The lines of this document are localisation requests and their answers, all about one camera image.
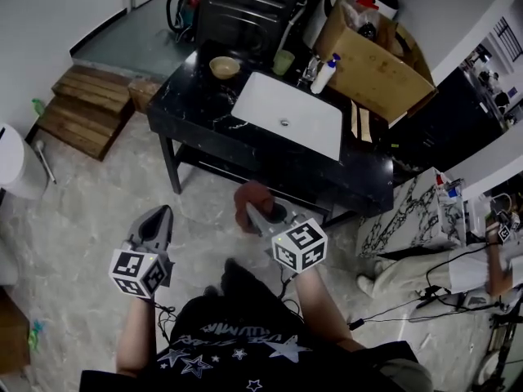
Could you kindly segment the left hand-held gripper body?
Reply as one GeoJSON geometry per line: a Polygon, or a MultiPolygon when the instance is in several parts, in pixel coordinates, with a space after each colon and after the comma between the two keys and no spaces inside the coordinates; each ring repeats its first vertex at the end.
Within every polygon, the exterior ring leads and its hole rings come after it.
{"type": "Polygon", "coordinates": [[[128,234],[120,248],[114,249],[109,277],[124,294],[141,299],[154,299],[160,287],[170,287],[173,262],[166,238],[139,238],[128,234]]]}

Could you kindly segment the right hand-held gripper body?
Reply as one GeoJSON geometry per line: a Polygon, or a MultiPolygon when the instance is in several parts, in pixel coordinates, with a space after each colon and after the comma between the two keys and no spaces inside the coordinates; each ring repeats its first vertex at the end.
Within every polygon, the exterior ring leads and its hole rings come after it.
{"type": "Polygon", "coordinates": [[[328,236],[314,218],[306,218],[299,225],[286,225],[283,220],[270,222],[273,234],[262,237],[269,257],[295,274],[313,268],[326,258],[328,236]]]}

